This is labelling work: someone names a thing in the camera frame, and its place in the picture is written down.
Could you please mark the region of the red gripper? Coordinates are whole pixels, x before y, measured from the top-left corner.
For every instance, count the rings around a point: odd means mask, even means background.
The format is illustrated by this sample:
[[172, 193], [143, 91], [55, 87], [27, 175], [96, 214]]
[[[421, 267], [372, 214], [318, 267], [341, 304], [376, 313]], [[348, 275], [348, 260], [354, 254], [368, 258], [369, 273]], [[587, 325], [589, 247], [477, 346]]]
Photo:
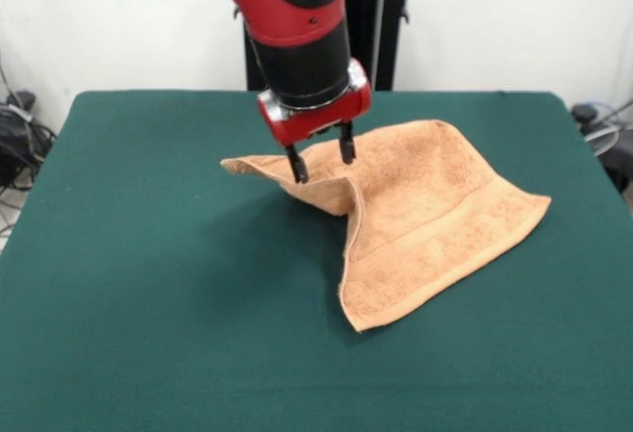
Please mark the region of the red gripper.
[[279, 98], [266, 90], [257, 95], [258, 110], [273, 139], [285, 151], [294, 180], [297, 184], [310, 181], [305, 160], [294, 144], [309, 139], [314, 133], [338, 125], [341, 159], [352, 164], [356, 159], [353, 124], [357, 117], [366, 114], [371, 106], [370, 81], [361, 63], [352, 58], [348, 65], [349, 86], [333, 101], [317, 107], [291, 109], [281, 104]]

